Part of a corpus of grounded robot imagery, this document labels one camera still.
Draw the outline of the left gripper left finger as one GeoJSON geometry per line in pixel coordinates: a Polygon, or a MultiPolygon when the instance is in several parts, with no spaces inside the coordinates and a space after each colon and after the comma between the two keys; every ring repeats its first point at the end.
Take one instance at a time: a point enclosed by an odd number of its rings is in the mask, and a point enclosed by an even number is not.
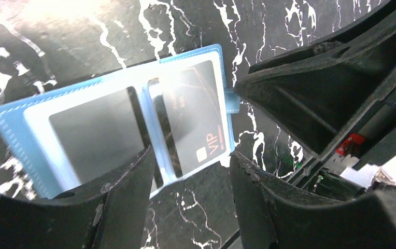
{"type": "Polygon", "coordinates": [[[140,248],[154,168],[147,147],[53,199],[0,194],[0,248],[140,248]]]}

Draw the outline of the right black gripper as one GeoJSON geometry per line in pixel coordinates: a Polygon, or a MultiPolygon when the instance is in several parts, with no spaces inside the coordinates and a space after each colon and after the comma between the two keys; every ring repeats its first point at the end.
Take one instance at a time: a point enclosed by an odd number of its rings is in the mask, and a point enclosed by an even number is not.
{"type": "Polygon", "coordinates": [[[326,157],[310,158],[290,184],[311,191],[342,173],[381,167],[396,156],[396,1],[251,66],[234,92],[314,157],[326,157]]]}

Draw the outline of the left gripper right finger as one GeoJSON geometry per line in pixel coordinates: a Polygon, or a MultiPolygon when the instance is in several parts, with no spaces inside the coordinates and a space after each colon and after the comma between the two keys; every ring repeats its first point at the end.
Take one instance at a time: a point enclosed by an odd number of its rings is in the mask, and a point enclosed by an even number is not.
{"type": "Polygon", "coordinates": [[[239,152],[230,178],[244,248],[396,248],[396,186],[329,199],[261,170],[239,152]]]}

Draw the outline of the black credit card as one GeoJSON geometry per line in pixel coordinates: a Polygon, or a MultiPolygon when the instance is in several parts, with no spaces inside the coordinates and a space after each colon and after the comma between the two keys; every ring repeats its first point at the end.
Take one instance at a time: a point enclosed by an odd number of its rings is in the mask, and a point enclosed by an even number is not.
{"type": "Polygon", "coordinates": [[[148,81],[176,177],[227,152],[214,65],[207,60],[148,81]]]}
{"type": "Polygon", "coordinates": [[[53,114],[49,121],[81,184],[125,165],[150,145],[133,87],[53,114]]]}

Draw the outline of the blue card holder wallet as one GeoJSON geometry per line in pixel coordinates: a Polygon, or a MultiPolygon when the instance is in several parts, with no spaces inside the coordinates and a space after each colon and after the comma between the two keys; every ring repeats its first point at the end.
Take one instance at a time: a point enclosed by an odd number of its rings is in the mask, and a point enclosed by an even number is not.
{"type": "Polygon", "coordinates": [[[222,47],[218,44],[210,45],[0,106],[0,135],[12,154],[23,164],[25,172],[31,177],[41,197],[53,198],[82,185],[51,126],[49,117],[127,87],[133,87],[137,92],[150,138],[149,146],[152,146],[155,152],[156,165],[151,196],[157,195],[168,185],[187,179],[200,170],[226,159],[235,149],[231,116],[239,112],[240,99],[227,85],[222,47]],[[211,60],[214,65],[227,152],[213,162],[184,176],[176,177],[149,94],[148,81],[207,60],[211,60]]]}

